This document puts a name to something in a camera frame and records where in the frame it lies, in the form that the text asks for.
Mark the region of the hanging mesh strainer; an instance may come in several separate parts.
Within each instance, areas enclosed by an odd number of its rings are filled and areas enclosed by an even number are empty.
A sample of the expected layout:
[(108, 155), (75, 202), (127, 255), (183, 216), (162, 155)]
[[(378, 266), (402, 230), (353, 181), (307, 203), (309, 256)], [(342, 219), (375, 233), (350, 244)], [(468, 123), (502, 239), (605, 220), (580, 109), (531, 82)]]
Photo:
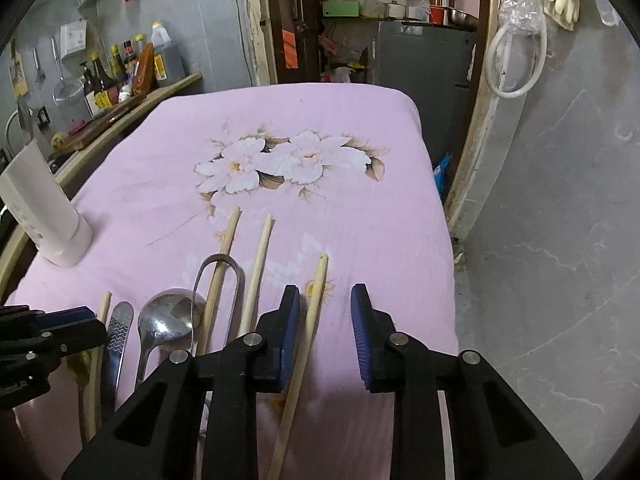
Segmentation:
[(50, 45), (55, 66), (58, 70), (58, 82), (52, 94), (53, 102), (57, 107), (71, 106), (84, 96), (84, 89), (78, 80), (65, 76), (54, 37), (50, 38)]

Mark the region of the white plastic utensil holder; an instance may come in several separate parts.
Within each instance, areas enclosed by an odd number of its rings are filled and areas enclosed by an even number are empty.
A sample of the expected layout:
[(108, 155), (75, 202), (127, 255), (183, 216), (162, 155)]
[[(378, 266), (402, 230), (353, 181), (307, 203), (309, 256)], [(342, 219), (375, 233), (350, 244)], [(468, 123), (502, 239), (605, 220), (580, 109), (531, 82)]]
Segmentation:
[(56, 182), (36, 140), (2, 171), (1, 199), (41, 255), (56, 266), (76, 266), (88, 252), (91, 226)]

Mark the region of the orange snack bag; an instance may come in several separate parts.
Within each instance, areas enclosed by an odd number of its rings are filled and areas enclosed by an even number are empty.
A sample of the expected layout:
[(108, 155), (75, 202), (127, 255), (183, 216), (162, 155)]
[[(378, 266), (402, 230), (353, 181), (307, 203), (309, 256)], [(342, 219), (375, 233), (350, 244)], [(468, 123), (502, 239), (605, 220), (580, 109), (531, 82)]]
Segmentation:
[(148, 42), (138, 57), (132, 93), (135, 96), (146, 96), (152, 89), (154, 77), (154, 47)]

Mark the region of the red cup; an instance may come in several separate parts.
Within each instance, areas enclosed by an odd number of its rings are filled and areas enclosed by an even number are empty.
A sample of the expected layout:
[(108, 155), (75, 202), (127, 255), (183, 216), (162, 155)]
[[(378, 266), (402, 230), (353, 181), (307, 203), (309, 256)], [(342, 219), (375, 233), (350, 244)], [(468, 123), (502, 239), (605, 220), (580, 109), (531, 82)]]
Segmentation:
[(430, 22), (435, 25), (445, 23), (446, 9), (443, 6), (430, 6)]

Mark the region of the steel peeler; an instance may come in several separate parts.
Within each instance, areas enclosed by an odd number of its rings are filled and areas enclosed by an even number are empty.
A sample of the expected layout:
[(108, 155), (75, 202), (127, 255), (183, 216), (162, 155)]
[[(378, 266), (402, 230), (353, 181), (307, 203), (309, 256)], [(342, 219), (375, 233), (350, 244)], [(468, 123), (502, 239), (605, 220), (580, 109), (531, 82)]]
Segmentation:
[[(226, 276), (226, 272), (228, 269), (230, 269), (234, 274), (235, 289), (232, 297), (231, 316), (234, 316), (234, 309), (236, 308), (236, 306), (238, 304), (242, 304), (241, 296), (242, 296), (244, 283), (245, 283), (244, 271), (239, 266), (239, 263), (237, 263), (230, 255), (226, 256), (221, 254), (220, 252), (217, 252), (216, 254), (210, 255), (207, 258), (205, 258), (201, 263), (200, 267), (198, 268), (198, 273), (196, 274), (196, 278), (195, 278), (194, 285), (192, 287), (192, 292), (191, 292), (190, 318), (194, 318), (195, 299), (196, 299), (196, 296), (198, 296), (198, 286), (200, 286), (202, 275), (204, 271), (212, 264), (216, 266), (217, 262), (224, 263), (224, 276)], [(219, 298), (218, 310), (219, 310), (221, 296), (222, 296), (222, 289), (221, 289), (221, 294)], [(196, 344), (198, 343), (198, 335), (200, 334), (200, 330), (201, 330), (201, 321), (200, 321), (200, 324), (198, 324), (198, 326), (195, 326), (195, 325), (192, 326), (191, 350), (196, 356), (198, 355), (195, 353), (195, 347), (196, 347)]]

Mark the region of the wooden chopstick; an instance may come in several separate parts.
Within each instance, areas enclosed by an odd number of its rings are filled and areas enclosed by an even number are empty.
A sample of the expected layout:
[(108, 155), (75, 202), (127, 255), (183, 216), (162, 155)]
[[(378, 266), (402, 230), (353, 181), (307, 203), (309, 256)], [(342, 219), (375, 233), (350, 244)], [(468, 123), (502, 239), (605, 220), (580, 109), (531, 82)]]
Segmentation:
[[(230, 249), (234, 240), (235, 230), (238, 226), (241, 209), (235, 207), (232, 210), (229, 218), (226, 232), (224, 232), (224, 238), (220, 246), (220, 253), (223, 255), (230, 255)], [(212, 334), (214, 324), (216, 321), (216, 315), (218, 310), (219, 298), (222, 289), (222, 283), (224, 282), (224, 263), (217, 262), (212, 279), (209, 283), (209, 288), (206, 296), (205, 309), (201, 320), (201, 330), (198, 335), (198, 343), (195, 347), (195, 353), (201, 356), (207, 351), (210, 335)]]
[(260, 279), (262, 278), (262, 272), (264, 272), (267, 259), (267, 250), (272, 226), (273, 216), (268, 214), (265, 218), (264, 225), (262, 226), (262, 235), (260, 236), (254, 266), (252, 267), (252, 274), (250, 274), (250, 284), (248, 284), (244, 298), (238, 336), (244, 336), (253, 330), (253, 320), (256, 311)]
[(105, 344), (90, 351), (90, 366), (88, 382), (82, 401), (82, 422), (84, 423), (84, 443), (87, 444), (98, 431), (99, 416), (101, 415), (101, 370)]
[(314, 282), (312, 283), (312, 291), (305, 318), (303, 337), (296, 354), (293, 373), (290, 385), (288, 386), (288, 393), (286, 394), (280, 421), (280, 427), (269, 464), (267, 474), (268, 480), (279, 480), (281, 478), (286, 452), (288, 452), (288, 441), (290, 440), (299, 395), (302, 391), (306, 367), (309, 361), (312, 343), (314, 342), (314, 333), (316, 332), (322, 304), (324, 286), (326, 286), (326, 272), (328, 272), (328, 266), (329, 256), (327, 254), (321, 254), (316, 274), (314, 274)]

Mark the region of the dark soy sauce bottle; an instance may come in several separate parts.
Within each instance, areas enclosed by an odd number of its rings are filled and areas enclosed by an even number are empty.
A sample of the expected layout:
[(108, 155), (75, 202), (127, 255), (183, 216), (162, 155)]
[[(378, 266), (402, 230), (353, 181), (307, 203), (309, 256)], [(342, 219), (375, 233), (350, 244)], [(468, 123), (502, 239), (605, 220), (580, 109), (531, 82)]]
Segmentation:
[(117, 81), (107, 75), (98, 52), (90, 55), (94, 73), (94, 98), (96, 105), (102, 110), (118, 103)]

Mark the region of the grey cabinet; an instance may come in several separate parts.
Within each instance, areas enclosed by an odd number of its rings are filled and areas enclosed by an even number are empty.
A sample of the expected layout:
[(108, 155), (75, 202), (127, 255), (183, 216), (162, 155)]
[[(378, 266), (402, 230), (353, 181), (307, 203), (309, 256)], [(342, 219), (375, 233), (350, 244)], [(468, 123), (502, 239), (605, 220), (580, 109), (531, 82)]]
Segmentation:
[(388, 21), (378, 24), (374, 82), (404, 92), (416, 104), (433, 165), (452, 152), (470, 96), (476, 33), (452, 27)]

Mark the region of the pink floral table cloth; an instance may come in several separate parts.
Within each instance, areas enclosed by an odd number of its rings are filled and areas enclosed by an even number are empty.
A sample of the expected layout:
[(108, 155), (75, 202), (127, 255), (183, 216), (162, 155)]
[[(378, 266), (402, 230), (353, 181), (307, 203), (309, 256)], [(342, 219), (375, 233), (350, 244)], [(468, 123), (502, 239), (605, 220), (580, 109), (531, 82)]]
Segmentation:
[(359, 375), (349, 299), (372, 304), (427, 347), (454, 353), (454, 258), (419, 112), (405, 94), (370, 84), (277, 84), (160, 104), (81, 187), (93, 227), (69, 269), (35, 258), (12, 304), (141, 308), (168, 288), (205, 294), (204, 259), (240, 216), (231, 255), (250, 270), (272, 223), (258, 310), (285, 286), (312, 291), (329, 260), (282, 474), (384, 479), (393, 399)]

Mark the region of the wooden cutting board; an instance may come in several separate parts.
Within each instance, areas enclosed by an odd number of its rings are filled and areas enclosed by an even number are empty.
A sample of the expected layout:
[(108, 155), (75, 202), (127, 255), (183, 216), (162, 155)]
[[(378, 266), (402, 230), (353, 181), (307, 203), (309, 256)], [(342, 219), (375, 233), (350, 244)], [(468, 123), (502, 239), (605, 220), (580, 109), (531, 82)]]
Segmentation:
[(119, 119), (122, 119), (132, 110), (135, 110), (145, 100), (145, 96), (134, 96), (129, 100), (119, 103), (110, 108), (99, 118), (93, 119), (87, 125), (81, 127), (76, 133), (71, 134), (59, 148), (56, 148), (47, 160), (55, 160), (63, 155), (84, 150), (98, 136), (108, 128), (114, 126)]

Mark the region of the wooden wall grater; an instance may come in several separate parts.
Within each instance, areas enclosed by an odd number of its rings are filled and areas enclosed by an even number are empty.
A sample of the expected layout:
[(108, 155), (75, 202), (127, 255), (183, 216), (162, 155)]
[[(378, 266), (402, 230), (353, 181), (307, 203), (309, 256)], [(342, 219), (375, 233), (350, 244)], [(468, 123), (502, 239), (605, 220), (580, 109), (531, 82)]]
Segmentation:
[(14, 39), (10, 41), (9, 75), (14, 99), (17, 100), (20, 96), (26, 96), (28, 93), (28, 84), (24, 72), (22, 57), (20, 52), (16, 50)]

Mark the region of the steel spoon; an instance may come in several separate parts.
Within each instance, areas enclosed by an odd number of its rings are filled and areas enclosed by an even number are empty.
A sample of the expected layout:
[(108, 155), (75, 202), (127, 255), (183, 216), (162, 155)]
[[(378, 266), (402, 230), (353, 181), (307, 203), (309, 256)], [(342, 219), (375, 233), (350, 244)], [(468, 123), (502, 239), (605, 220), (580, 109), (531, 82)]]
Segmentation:
[(140, 356), (136, 382), (138, 388), (145, 380), (146, 367), (152, 351), (160, 347), (166, 353), (190, 350), (195, 332), (201, 323), (205, 300), (183, 288), (171, 288), (151, 298), (138, 315)]

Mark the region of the large oil jug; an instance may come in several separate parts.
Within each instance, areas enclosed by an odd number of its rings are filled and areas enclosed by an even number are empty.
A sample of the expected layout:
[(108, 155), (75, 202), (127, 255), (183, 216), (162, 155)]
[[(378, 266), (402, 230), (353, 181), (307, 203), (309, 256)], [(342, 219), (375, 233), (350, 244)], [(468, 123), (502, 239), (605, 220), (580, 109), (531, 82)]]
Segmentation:
[(160, 21), (152, 24), (151, 41), (154, 49), (155, 78), (160, 87), (175, 84), (186, 76), (178, 44), (169, 36)]

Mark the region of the steel patterned handle utensil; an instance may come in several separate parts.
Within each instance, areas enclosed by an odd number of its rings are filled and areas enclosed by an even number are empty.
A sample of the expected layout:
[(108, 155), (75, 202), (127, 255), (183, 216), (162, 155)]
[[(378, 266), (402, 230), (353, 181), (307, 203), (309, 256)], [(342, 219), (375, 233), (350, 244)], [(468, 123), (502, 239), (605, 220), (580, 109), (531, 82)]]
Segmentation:
[(116, 410), (122, 358), (133, 319), (134, 308), (130, 302), (121, 301), (114, 307), (107, 323), (100, 390), (101, 422), (109, 420)]

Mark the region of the steel faucet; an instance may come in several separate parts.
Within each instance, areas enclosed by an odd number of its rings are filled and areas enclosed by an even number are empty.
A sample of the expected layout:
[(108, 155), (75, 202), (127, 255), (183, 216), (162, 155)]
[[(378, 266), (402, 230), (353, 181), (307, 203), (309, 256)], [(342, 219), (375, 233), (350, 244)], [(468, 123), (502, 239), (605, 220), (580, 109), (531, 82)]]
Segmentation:
[(9, 158), (14, 158), (35, 139), (32, 111), (28, 105), (18, 106), (10, 114), (4, 126), (3, 139)]

